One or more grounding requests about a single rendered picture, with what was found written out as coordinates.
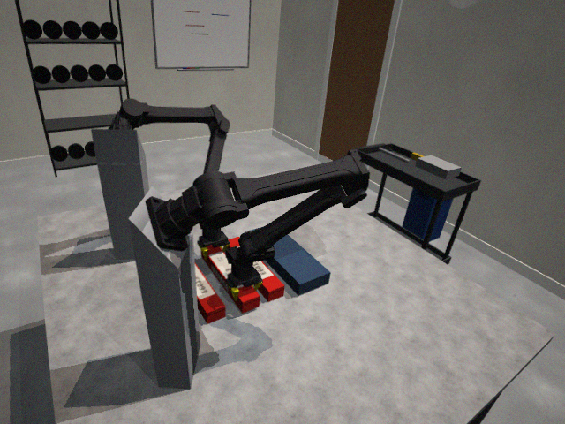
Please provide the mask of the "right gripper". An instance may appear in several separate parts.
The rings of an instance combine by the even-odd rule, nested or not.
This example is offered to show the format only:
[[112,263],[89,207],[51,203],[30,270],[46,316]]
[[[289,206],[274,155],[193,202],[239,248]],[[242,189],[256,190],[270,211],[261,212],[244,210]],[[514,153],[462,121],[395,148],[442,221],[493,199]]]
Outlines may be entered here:
[[234,277],[232,273],[229,273],[228,278],[226,279],[226,284],[229,288],[231,288],[231,291],[235,292],[235,295],[231,292],[235,301],[237,301],[237,296],[239,294],[237,286],[242,284],[244,287],[253,287],[253,285],[256,284],[254,290],[257,291],[262,282],[263,279],[261,278],[261,274],[255,269],[253,264],[249,268],[243,268],[237,265],[237,277]]

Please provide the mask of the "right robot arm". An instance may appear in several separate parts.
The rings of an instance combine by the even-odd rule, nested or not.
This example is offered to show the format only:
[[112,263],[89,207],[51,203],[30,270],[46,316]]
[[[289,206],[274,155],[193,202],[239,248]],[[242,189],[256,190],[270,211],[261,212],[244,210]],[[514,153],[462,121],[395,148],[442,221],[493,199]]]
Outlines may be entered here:
[[274,258],[274,244],[279,239],[325,210],[338,203],[350,208],[363,200],[367,196],[370,172],[361,161],[358,151],[352,149],[329,163],[259,178],[237,178],[234,171],[204,173],[176,200],[165,202],[153,196],[146,200],[156,244],[160,248],[184,251],[188,244],[183,236],[190,234],[193,226],[202,220],[209,229],[222,228],[247,218],[249,209],[260,204],[319,190],[273,222],[242,233],[239,248],[226,249],[231,273],[237,277],[237,265],[249,268],[255,261]]

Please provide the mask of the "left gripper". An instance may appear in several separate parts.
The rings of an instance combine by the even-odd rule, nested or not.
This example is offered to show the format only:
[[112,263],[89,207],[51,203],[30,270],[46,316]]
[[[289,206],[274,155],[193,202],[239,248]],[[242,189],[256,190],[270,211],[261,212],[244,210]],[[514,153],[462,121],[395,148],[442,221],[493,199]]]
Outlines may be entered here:
[[[220,235],[221,232],[221,235]],[[205,239],[203,236],[199,236],[199,240],[197,241],[198,245],[200,246],[200,250],[202,250],[203,252],[205,252],[205,260],[207,260],[207,255],[208,255],[208,249],[207,246],[212,245],[212,247],[220,247],[222,249],[223,246],[223,251],[225,252],[225,249],[228,248],[228,246],[230,245],[228,237],[221,231],[221,228],[218,228],[216,230],[209,230],[207,228],[207,239]],[[202,243],[201,243],[201,242]],[[202,245],[203,244],[203,245]],[[203,253],[202,252],[202,253]]]

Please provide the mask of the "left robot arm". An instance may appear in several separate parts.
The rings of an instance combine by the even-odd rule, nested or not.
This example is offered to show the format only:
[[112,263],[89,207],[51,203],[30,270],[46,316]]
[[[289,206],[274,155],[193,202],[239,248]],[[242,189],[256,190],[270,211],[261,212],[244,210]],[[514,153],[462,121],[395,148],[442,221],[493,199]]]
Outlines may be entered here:
[[[210,171],[219,171],[224,142],[230,129],[230,121],[225,118],[216,105],[210,105],[210,107],[205,108],[149,106],[150,112],[147,106],[149,106],[147,103],[139,102],[132,98],[125,99],[109,129],[133,130],[134,128],[139,128],[139,125],[143,126],[152,123],[208,124],[211,132],[210,145],[203,174]],[[211,119],[213,119],[212,122]]]

